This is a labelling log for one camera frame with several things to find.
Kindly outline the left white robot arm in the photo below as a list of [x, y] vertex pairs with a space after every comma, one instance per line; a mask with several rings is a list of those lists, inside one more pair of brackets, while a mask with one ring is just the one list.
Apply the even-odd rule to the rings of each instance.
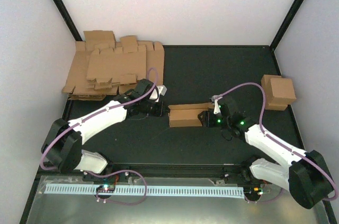
[[85, 171], [94, 173], [102, 181], [110, 180], [114, 169], [108, 159], [100, 153], [84, 150], [83, 145], [99, 132], [134, 115], [162, 117], [169, 111], [162, 101], [166, 92], [166, 86], [156, 86], [148, 79], [142, 79], [135, 88], [115, 96], [98, 110], [69, 121], [56, 120], [41, 148], [41, 168], [48, 169], [44, 165], [44, 160], [48, 160], [52, 164], [51, 170], [61, 173]]

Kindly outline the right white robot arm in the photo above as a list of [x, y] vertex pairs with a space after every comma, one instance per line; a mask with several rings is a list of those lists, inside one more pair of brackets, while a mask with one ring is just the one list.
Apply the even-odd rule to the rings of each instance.
[[233, 138], [261, 150], [274, 160], [272, 163], [259, 158], [243, 167], [240, 175], [244, 182], [265, 180], [275, 184], [288, 191], [306, 209], [311, 209], [319, 201], [338, 198], [338, 187], [319, 152], [306, 152], [285, 142], [239, 112], [232, 98], [215, 99], [213, 107], [200, 112], [198, 119], [202, 126], [229, 131]]

